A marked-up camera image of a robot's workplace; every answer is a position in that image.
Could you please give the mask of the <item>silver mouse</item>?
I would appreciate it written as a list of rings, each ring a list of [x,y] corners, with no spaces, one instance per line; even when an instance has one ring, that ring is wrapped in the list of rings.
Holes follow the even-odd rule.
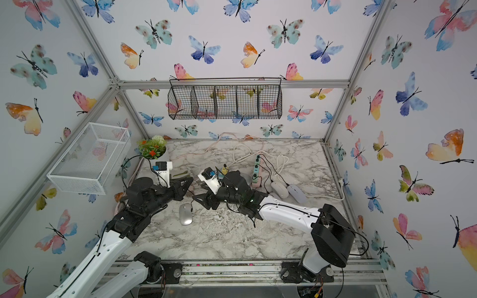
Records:
[[[191,203],[184,203],[179,208],[179,218],[182,226],[193,223],[193,207]]]

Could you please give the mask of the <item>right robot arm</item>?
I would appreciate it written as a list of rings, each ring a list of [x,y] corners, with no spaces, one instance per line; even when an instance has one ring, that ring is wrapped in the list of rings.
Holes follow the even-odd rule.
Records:
[[[198,178],[207,192],[193,199],[207,210],[216,210],[224,203],[252,222],[278,222],[312,237],[314,248],[308,248],[292,268],[282,268],[283,282],[330,282],[333,279],[328,269],[347,266],[357,232],[334,206],[324,204],[321,208],[312,208],[284,202],[252,189],[239,171],[220,175],[206,168]]]

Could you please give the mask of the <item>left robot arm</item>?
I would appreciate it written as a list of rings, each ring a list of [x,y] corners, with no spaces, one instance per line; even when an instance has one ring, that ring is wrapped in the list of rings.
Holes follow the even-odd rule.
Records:
[[[149,177],[135,180],[126,190],[127,206],[107,223],[99,242],[74,272],[54,290],[52,298],[121,298],[138,285],[166,283],[160,257],[139,253],[121,273],[103,286],[99,282],[116,260],[149,226],[152,217],[171,201],[184,199],[192,177],[174,179],[169,186],[155,185]]]

